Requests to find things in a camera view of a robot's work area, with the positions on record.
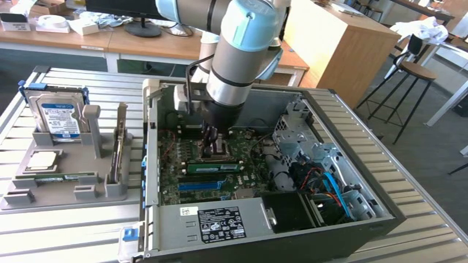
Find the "white cloth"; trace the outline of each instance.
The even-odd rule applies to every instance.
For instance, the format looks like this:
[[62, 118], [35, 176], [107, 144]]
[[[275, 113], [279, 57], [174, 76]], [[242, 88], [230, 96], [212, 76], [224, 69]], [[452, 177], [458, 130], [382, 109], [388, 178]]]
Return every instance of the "white cloth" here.
[[88, 12], [88, 11], [84, 11], [83, 13], [80, 13], [80, 19], [91, 20], [99, 25], [100, 28], [104, 28], [107, 26], [116, 27], [116, 26], [120, 26], [122, 24], [127, 24], [134, 21], [134, 18], [130, 16], [118, 16], [118, 15]]
[[154, 23], [156, 26], [164, 26], [172, 34], [179, 36], [187, 36], [184, 27], [182, 25], [178, 25], [176, 22], [159, 19], [150, 19], [150, 22]]
[[443, 43], [448, 37], [447, 28], [438, 24], [434, 16], [408, 23], [399, 22], [390, 29], [402, 35], [400, 39], [415, 34], [415, 36], [428, 42], [428, 44], [434, 45]]

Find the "barcode sticker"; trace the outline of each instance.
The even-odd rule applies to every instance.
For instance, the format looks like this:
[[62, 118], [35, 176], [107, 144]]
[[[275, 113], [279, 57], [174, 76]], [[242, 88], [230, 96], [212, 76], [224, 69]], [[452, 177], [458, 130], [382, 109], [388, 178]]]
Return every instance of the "barcode sticker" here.
[[196, 215], [199, 212], [199, 207], [182, 207], [180, 215]]
[[104, 50], [104, 48], [91, 47], [91, 46], [88, 46], [88, 45], [83, 45], [82, 48], [84, 48], [84, 49], [92, 49], [92, 50]]

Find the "bar stool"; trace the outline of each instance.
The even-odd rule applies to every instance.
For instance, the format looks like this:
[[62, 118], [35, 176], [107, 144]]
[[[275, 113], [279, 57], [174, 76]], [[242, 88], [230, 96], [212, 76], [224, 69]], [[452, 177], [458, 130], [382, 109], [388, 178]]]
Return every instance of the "bar stool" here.
[[379, 13], [379, 14], [380, 14], [379, 20], [378, 20], [378, 22], [380, 22], [382, 15], [383, 15], [383, 10], [379, 9], [379, 8], [376, 8], [376, 7], [371, 7], [371, 6], [367, 7], [367, 13], [366, 13], [366, 15], [367, 15], [370, 18], [372, 18], [374, 13]]
[[[376, 114], [376, 112], [379, 111], [379, 109], [384, 106], [387, 108], [391, 108], [394, 109], [392, 110], [392, 113], [391, 115], [388, 116], [387, 120], [386, 119], [382, 119], [382, 118], [378, 118], [375, 117], [376, 119], [380, 119], [383, 120], [386, 123], [391, 123], [394, 125], [398, 125], [402, 127], [399, 133], [398, 133], [398, 136], [396, 136], [396, 139], [394, 141], [394, 144], [396, 143], [398, 139], [400, 138], [402, 134], [403, 134], [403, 131], [410, 123], [410, 120], [411, 120], [411, 117], [412, 115], [415, 114], [416, 112], [416, 109], [418, 109], [418, 106], [420, 104], [420, 102], [423, 101], [423, 97], [430, 89], [430, 86], [434, 82], [434, 80], [438, 78], [438, 75], [431, 71], [428, 70], [427, 68], [424, 68], [423, 66], [415, 64], [415, 63], [411, 63], [408, 61], [403, 61], [400, 64], [398, 64], [398, 60], [400, 58], [404, 58], [406, 56], [408, 55], [415, 55], [418, 56], [418, 54], [420, 53], [420, 50], [422, 50], [422, 46], [423, 46], [423, 40], [420, 38], [418, 38], [415, 35], [411, 36], [411, 39], [410, 39], [410, 43], [408, 43], [408, 52], [403, 53], [402, 55], [399, 55], [395, 60], [394, 60], [394, 64], [396, 66], [396, 69], [394, 70], [394, 72], [391, 73], [391, 75], [383, 80], [383, 82], [379, 84], [379, 86], [376, 87], [376, 89], [371, 92], [371, 94], [364, 98], [363, 102], [358, 105], [356, 108], [359, 108], [367, 101], [370, 102], [374, 102], [378, 105], [376, 109], [374, 110], [374, 112], [371, 113], [371, 115], [368, 116], [367, 119], [371, 119], [372, 117], [375, 117], [374, 115]], [[370, 100], [371, 96], [376, 93], [376, 91], [382, 88], [382, 86], [387, 83], [387, 81], [391, 79], [391, 77], [395, 75], [395, 73], [402, 70], [407, 73], [407, 75], [403, 77], [403, 79], [400, 80], [399, 84], [395, 86], [394, 90], [390, 92], [390, 94], [387, 95], [387, 97], [383, 99], [382, 102], [376, 102], [376, 101], [372, 101]], [[402, 86], [403, 82], [407, 80], [408, 76], [412, 75], [416, 77], [415, 81], [412, 82], [411, 86], [410, 86], [410, 89], [407, 90], [407, 92], [404, 93], [402, 99], [400, 99], [400, 102], [398, 103], [396, 107], [392, 108], [387, 105], [384, 105], [384, 103], [388, 101], [390, 97], [394, 95], [395, 91], [398, 90], [398, 88]], [[410, 91], [412, 90], [416, 82], [419, 79], [423, 79], [427, 81], [427, 86], [424, 88], [424, 91], [418, 99], [418, 102], [415, 104], [415, 107], [412, 108], [411, 110], [411, 113], [410, 113], [410, 116], [404, 122], [404, 124], [398, 124], [398, 123], [394, 123], [394, 122], [390, 122], [390, 119], [391, 117], [394, 116], [394, 114], [396, 113], [396, 110], [398, 108], [400, 107], [404, 99], [407, 98], [408, 94], [410, 94]]]
[[368, 4], [363, 4], [363, 3], [360, 2], [360, 0], [356, 0], [356, 2], [354, 3], [352, 7], [354, 7], [354, 9], [356, 9], [358, 11], [360, 11], [362, 8], [364, 7], [364, 12], [363, 12], [363, 13], [366, 14], [366, 11], [367, 11], [367, 8], [368, 8]]

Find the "white box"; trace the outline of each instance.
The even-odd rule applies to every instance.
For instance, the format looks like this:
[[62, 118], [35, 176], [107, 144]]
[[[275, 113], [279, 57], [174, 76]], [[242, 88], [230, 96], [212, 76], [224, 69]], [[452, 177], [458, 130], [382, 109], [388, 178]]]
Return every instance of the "white box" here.
[[4, 31], [31, 31], [28, 18], [22, 14], [0, 14]]
[[99, 32], [99, 27], [95, 22], [88, 19], [70, 20], [68, 24], [74, 31], [82, 36]]

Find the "blue cable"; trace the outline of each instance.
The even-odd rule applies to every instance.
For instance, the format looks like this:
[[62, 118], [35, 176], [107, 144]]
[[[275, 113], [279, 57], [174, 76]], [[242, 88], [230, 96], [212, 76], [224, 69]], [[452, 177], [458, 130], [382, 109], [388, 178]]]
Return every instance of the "blue cable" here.
[[338, 187], [336, 181], [334, 179], [334, 176], [331, 175], [330, 172], [324, 172], [324, 175], [327, 176], [328, 181], [331, 182], [331, 185], [335, 189], [336, 197], [338, 197], [339, 201], [342, 202], [342, 206], [343, 206], [346, 215], [352, 218], [352, 215], [351, 215], [350, 210], [348, 210], [348, 206], [346, 205], [342, 193], [339, 192], [339, 187]]
[[327, 180], [323, 181], [323, 184], [326, 186], [327, 192], [332, 193], [332, 190], [331, 190], [331, 187], [330, 187], [330, 184], [328, 184]]

